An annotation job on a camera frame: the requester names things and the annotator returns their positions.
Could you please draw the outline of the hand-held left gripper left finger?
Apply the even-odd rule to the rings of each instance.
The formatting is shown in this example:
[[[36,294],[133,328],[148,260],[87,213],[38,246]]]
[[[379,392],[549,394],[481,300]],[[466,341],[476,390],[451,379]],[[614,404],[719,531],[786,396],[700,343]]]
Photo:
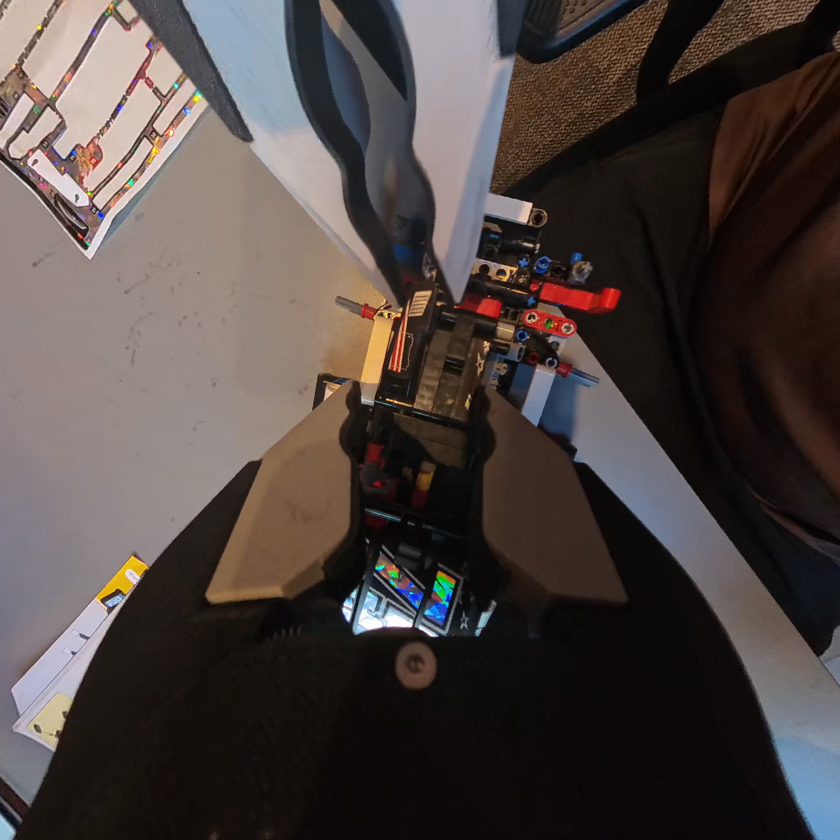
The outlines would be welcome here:
[[[361,387],[347,381],[263,455],[209,604],[292,600],[351,571],[361,543]]]

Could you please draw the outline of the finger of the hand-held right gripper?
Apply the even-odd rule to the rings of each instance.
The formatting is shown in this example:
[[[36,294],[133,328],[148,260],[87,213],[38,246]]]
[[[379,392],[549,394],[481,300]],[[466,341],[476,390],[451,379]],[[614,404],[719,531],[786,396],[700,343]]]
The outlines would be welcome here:
[[[480,240],[516,54],[516,4],[405,1],[413,148],[434,199],[432,251],[460,302]]]
[[[253,151],[390,301],[405,283],[329,74],[319,2],[185,2]]]

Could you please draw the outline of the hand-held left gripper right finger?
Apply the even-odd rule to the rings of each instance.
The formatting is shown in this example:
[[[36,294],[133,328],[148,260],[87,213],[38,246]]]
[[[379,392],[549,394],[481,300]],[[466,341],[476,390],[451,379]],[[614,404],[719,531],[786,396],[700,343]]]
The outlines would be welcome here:
[[[623,606],[628,597],[573,459],[498,393],[469,409],[469,581],[477,604]]]

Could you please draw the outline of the toy brick race car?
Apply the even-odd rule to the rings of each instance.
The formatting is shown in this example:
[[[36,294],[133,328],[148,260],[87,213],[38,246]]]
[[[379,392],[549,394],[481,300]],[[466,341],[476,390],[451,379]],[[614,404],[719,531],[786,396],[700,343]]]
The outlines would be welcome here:
[[[592,264],[582,254],[544,255],[547,222],[547,212],[532,203],[489,194],[469,283],[457,303],[445,300],[443,282],[424,256],[423,280],[412,294],[431,282],[438,298],[407,402],[381,389],[403,309],[336,299],[373,322],[360,383],[366,562],[342,607],[356,634],[411,627],[428,636],[477,636],[497,604],[510,601],[482,607],[469,581],[472,396],[480,387],[493,389],[539,428],[556,382],[599,382],[563,358],[578,331],[572,316],[611,313],[622,296],[613,287],[587,289]]]

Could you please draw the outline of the grey desk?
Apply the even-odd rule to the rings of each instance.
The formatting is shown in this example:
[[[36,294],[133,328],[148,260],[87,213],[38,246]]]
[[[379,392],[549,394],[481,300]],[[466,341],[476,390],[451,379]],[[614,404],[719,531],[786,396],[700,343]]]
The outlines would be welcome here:
[[[205,112],[93,258],[2,168],[2,777],[30,803],[51,759],[11,688],[124,561],[153,562],[312,406],[357,375],[378,298],[245,143]],[[689,573],[759,693],[818,838],[838,838],[838,684],[637,410],[574,396],[582,460]]]

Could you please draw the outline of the holographic sticker sheet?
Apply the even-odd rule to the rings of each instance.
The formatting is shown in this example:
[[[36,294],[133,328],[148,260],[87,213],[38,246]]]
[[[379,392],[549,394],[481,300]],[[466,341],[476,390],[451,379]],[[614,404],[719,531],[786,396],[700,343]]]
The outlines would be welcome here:
[[[2,165],[86,257],[206,110],[137,3],[2,1]]]

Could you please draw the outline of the yellow-cover instruction booklet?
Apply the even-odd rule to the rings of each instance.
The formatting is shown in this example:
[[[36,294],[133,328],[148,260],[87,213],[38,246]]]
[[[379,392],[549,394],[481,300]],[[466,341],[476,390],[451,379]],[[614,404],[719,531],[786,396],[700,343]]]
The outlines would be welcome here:
[[[148,569],[149,566],[138,555],[130,555],[120,570],[96,595],[94,601],[106,613],[112,612],[131,594]]]

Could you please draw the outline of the open white instruction booklet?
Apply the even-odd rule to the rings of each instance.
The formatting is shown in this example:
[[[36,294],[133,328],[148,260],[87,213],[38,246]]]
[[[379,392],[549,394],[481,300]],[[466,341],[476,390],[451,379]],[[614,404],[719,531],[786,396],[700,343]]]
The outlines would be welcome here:
[[[121,605],[106,613],[91,600],[13,686],[15,733],[56,750],[81,681]]]

